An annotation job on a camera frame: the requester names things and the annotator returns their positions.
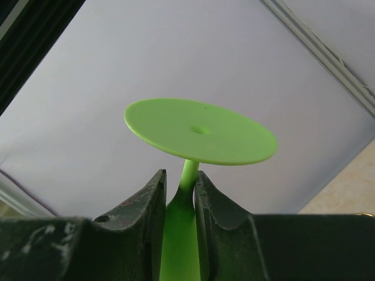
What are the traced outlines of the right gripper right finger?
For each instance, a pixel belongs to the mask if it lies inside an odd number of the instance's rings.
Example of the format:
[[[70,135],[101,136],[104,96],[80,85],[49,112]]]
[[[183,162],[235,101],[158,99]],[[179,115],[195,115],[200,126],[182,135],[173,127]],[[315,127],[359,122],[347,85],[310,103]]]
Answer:
[[[373,280],[374,218],[252,214],[204,172],[195,187],[202,280]]]

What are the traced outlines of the green plastic wine glass back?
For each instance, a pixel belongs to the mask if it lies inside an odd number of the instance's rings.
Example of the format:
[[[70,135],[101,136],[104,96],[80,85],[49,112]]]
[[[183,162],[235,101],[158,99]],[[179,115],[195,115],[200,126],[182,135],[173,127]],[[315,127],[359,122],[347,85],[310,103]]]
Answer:
[[[151,98],[127,106],[127,127],[147,144],[185,162],[176,194],[166,206],[160,280],[199,280],[193,192],[202,163],[243,166],[277,151],[266,127],[232,110],[204,102]]]

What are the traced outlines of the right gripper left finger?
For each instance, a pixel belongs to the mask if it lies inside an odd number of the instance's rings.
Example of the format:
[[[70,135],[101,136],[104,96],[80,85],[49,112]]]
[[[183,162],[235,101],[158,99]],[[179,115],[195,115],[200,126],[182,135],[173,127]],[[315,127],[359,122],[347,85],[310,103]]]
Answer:
[[[1,218],[2,280],[158,280],[166,170],[94,220]]]

